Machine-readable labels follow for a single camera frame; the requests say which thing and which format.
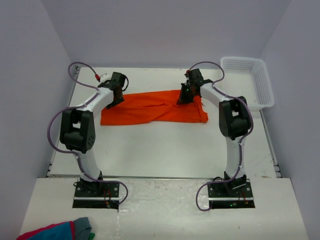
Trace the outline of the orange t shirt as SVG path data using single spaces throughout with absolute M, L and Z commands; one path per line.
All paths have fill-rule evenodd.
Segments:
M 101 111 L 102 126 L 128 126 L 150 122 L 207 123 L 199 96 L 192 103 L 177 104 L 179 90 L 125 94 L 120 104 Z

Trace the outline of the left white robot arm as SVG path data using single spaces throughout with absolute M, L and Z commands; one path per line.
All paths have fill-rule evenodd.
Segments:
M 123 91 L 129 86 L 127 76 L 113 72 L 111 77 L 101 82 L 96 93 L 80 105 L 62 112 L 60 142 L 75 155 L 81 175 L 76 183 L 76 197 L 97 197 L 109 186 L 118 183 L 103 180 L 98 168 L 93 146 L 96 140 L 95 118 L 102 110 L 108 110 L 124 101 Z

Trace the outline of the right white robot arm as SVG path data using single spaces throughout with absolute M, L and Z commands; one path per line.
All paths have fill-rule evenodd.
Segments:
M 231 96 L 219 89 L 210 79 L 204 79 L 201 71 L 187 70 L 186 82 L 181 84 L 178 105 L 190 104 L 196 96 L 208 100 L 218 108 L 219 130 L 226 140 L 227 164 L 224 179 L 214 181 L 215 188 L 223 185 L 231 193 L 247 182 L 244 167 L 244 145 L 253 130 L 253 117 L 243 96 Z

